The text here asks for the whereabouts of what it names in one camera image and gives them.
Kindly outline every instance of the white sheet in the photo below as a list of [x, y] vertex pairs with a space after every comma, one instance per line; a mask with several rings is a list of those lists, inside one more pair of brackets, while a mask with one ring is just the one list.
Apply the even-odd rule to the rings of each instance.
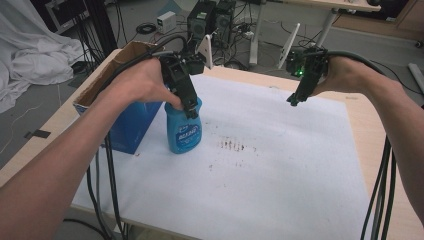
[[[121, 217], [199, 239], [359, 239], [368, 196], [343, 103], [291, 107], [290, 92], [192, 79], [202, 141], [171, 153], [160, 109], [135, 155], [114, 152]], [[73, 204], [92, 209], [85, 179]]]
[[31, 84], [72, 78], [70, 66], [82, 54], [79, 40], [50, 32], [30, 0], [1, 0], [0, 113]]

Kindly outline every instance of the table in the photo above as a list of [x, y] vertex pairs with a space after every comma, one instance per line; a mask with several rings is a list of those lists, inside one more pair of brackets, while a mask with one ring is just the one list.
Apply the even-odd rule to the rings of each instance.
[[[321, 25], [322, 32], [316, 43], [316, 46], [320, 47], [324, 42], [328, 31], [330, 31], [339, 9], [371, 12], [379, 11], [380, 6], [371, 6], [366, 0], [262, 1], [255, 34], [251, 39], [249, 64], [256, 65], [258, 63], [258, 41], [259, 36], [261, 35], [262, 21], [264, 19], [288, 20], [296, 23]], [[321, 21], [320, 19], [322, 16], [326, 16], [324, 21]]]
[[[27, 164], [38, 152], [47, 146], [77, 117], [72, 101], [99, 74], [105, 63], [116, 55], [114, 51], [109, 58], [90, 76], [84, 84], [69, 98], [67, 102], [46, 122], [41, 130], [51, 132], [47, 139], [32, 138], [0, 171], [0, 185], [8, 181], [16, 172]], [[262, 86], [273, 86], [294, 91], [298, 82], [258, 75], [249, 72], [215, 67], [212, 71], [205, 69], [205, 75], [237, 82], [246, 82]], [[372, 105], [359, 94], [325, 93], [323, 97], [344, 102], [352, 126], [353, 137], [357, 149], [360, 167], [367, 186], [368, 194], [372, 191], [381, 159], [384, 129]], [[413, 212], [404, 193], [400, 181], [396, 185], [396, 195], [393, 207], [392, 222], [388, 239], [422, 239], [423, 230], [418, 217]]]

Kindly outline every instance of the forearm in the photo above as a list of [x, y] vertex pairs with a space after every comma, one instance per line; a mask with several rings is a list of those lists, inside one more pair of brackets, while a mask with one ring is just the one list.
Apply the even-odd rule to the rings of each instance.
[[375, 106], [396, 156], [409, 201], [424, 225], [424, 111], [397, 82], [373, 79], [365, 95]]
[[129, 103], [109, 93], [98, 100], [0, 190], [2, 237], [52, 238], [98, 146]]

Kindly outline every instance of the white table surface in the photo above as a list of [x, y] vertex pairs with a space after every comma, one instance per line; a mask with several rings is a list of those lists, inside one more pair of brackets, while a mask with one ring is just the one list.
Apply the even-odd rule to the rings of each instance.
[[[114, 152], [125, 221], [199, 239], [359, 238], [368, 196], [344, 103], [294, 108], [290, 92], [192, 79], [203, 100], [200, 145], [171, 153], [161, 108], [135, 155]], [[100, 162], [111, 214], [102, 149]], [[92, 209], [85, 179], [73, 205]]]

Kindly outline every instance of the spray bottle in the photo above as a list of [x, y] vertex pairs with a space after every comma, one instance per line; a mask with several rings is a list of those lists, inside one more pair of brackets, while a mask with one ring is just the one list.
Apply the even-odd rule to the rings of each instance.
[[[197, 98], [196, 112], [199, 113], [202, 101]], [[185, 153], [195, 148], [202, 139], [200, 116], [187, 118], [183, 110], [165, 104], [169, 148], [173, 153]]]

